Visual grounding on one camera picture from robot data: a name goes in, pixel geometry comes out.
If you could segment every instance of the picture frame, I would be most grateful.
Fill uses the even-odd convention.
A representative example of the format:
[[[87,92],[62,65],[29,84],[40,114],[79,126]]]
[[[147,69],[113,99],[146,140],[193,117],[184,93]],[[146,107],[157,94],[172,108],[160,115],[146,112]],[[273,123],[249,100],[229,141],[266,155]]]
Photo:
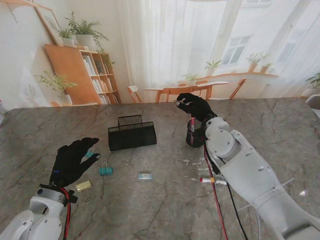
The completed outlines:
[[[37,6],[35,7],[35,10],[38,13],[39,17],[41,18],[41,20],[43,21],[46,28],[48,29],[55,44],[63,47],[64,44],[62,42],[62,39],[59,37],[59,32],[61,31],[61,27],[52,9],[46,6],[43,6],[41,4],[37,4]]]

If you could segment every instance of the red cable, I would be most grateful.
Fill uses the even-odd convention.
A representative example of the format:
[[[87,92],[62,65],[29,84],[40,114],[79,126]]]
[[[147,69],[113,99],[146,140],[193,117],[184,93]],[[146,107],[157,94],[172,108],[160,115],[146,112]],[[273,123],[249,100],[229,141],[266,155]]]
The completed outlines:
[[[67,192],[67,190],[65,190],[63,187],[59,187],[65,194],[66,199],[68,199],[68,208],[67,208],[67,215],[66,215],[66,231],[65,231],[65,238],[67,238],[68,236],[68,231],[69,231],[69,224],[70,224],[70,216],[71,216],[71,212],[70,212],[70,201],[69,201],[69,193]]]
[[[206,154],[206,151],[204,151],[204,158],[205,158],[206,164],[208,165],[208,168],[209,168],[210,178],[213,178],[213,174],[212,174],[212,171],[211,171],[211,167],[210,167],[210,165],[209,165],[208,156],[207,156],[207,154]],[[223,235],[224,235],[225,240],[228,240],[227,231],[226,231],[226,228],[225,228],[224,220],[223,220],[223,218],[222,218],[221,209],[220,209],[219,202],[218,202],[218,196],[217,196],[217,192],[216,192],[216,186],[215,186],[215,184],[214,184],[213,182],[211,182],[211,184],[212,184],[212,189],[213,189],[213,195],[214,195],[214,200],[215,200],[216,208],[218,209],[218,214],[219,214],[219,218],[220,218],[220,222],[221,222],[221,227],[222,227]]]

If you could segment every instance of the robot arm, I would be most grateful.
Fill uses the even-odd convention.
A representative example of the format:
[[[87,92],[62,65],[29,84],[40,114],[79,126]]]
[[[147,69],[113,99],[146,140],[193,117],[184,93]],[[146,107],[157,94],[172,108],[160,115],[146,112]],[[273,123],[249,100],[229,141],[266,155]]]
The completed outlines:
[[[77,181],[100,158],[101,155],[95,153],[82,162],[88,150],[98,141],[98,138],[85,137],[59,148],[50,184],[40,185],[36,195],[30,200],[29,209],[14,217],[0,234],[0,240],[58,240],[62,230],[60,213],[68,203],[70,214],[70,205],[78,199],[73,196],[73,191],[68,192],[63,187]],[[67,239],[67,236],[68,225],[63,239]]]
[[[190,93],[177,98],[183,99],[176,105],[202,122],[211,161],[233,190],[255,208],[276,239],[320,240],[320,219],[305,212],[287,194],[271,166],[246,138],[231,130],[202,98]]]

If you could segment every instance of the marble table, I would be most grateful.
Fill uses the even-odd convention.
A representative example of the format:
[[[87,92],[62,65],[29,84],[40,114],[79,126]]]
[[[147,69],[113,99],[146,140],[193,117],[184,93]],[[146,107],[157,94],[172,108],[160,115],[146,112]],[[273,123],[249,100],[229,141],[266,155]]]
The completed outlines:
[[[320,217],[320,121],[298,98],[211,101],[214,112],[243,133],[270,163],[287,192]],[[109,152],[108,128],[117,117],[142,114],[153,121],[157,145]],[[58,148],[96,137],[102,158],[75,184],[89,180],[90,201],[78,193],[69,240],[219,240],[221,225],[207,177],[203,150],[185,142],[189,116],[174,103],[15,109],[0,125],[0,232],[29,206],[39,184],[47,184]],[[100,176],[108,160],[114,169]],[[139,180],[140,172],[153,175]],[[226,186],[217,194],[230,240],[244,239]],[[236,206],[246,202],[233,192]],[[66,216],[64,209],[61,219]],[[250,240],[257,239],[256,213],[239,212]],[[263,240],[273,239],[261,224]]]

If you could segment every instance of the wooden table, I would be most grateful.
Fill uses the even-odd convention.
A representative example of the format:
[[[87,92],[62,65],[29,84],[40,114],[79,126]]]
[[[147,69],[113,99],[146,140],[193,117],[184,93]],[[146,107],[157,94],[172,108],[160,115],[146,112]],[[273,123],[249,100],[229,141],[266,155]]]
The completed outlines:
[[[197,91],[206,90],[205,99],[209,100],[209,98],[211,98],[212,88],[213,88],[214,85],[223,85],[223,84],[228,84],[228,83],[229,83],[228,81],[213,81],[213,82],[199,84],[199,85],[197,85],[198,86]],[[183,86],[181,86],[181,87],[174,86],[173,88],[184,88],[184,87]],[[145,91],[157,91],[156,92],[156,97],[155,97],[155,102],[156,103],[159,103],[160,96],[161,96],[161,94],[164,93],[163,92],[164,87],[162,87],[162,88],[161,87],[146,88],[144,90]]]

